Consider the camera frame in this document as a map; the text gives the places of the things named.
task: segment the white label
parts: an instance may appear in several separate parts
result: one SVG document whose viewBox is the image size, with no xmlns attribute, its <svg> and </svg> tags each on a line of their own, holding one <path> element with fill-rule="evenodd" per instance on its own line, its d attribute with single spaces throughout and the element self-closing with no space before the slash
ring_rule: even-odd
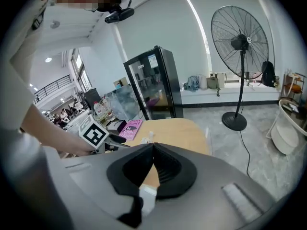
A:
<svg viewBox="0 0 307 230">
<path fill-rule="evenodd" d="M 149 63 L 150 63 L 150 66 L 152 68 L 155 68 L 158 66 L 158 62 L 157 62 L 157 58 L 155 55 L 151 55 L 148 57 L 148 60 L 149 60 Z"/>
</svg>

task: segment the black handrail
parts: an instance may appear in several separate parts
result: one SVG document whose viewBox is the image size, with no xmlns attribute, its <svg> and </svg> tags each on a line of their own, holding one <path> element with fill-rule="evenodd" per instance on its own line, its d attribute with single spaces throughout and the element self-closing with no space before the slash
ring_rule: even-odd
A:
<svg viewBox="0 0 307 230">
<path fill-rule="evenodd" d="M 71 83 L 70 75 L 67 75 L 63 78 L 60 78 L 51 84 L 46 85 L 44 88 L 38 90 L 34 93 L 35 99 L 33 101 L 34 104 L 40 102 L 42 99 L 53 93 L 54 91 L 64 87 L 65 85 L 68 85 Z"/>
</svg>

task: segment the black backpack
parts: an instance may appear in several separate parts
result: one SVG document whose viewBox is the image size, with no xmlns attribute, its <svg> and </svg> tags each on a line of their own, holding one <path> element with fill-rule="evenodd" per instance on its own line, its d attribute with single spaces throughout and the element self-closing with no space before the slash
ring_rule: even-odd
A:
<svg viewBox="0 0 307 230">
<path fill-rule="evenodd" d="M 274 87 L 275 84 L 275 69 L 270 61 L 265 61 L 262 64 L 262 84 L 268 87 Z"/>
</svg>

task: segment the pink book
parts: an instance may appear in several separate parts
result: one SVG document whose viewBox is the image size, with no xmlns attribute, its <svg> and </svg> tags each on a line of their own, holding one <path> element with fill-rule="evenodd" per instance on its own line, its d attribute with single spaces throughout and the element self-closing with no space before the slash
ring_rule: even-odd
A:
<svg viewBox="0 0 307 230">
<path fill-rule="evenodd" d="M 141 119 L 130 120 L 119 135 L 127 140 L 133 140 L 136 133 L 139 131 L 142 122 L 143 120 Z"/>
</svg>

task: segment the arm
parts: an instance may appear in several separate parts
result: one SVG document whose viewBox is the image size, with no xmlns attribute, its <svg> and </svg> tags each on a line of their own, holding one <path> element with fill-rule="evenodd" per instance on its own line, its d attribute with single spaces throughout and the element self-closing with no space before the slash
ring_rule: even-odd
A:
<svg viewBox="0 0 307 230">
<path fill-rule="evenodd" d="M 53 147 L 79 156 L 89 155 L 94 148 L 82 140 L 49 122 L 31 105 L 22 123 L 22 129 L 36 137 L 44 146 Z"/>
</svg>

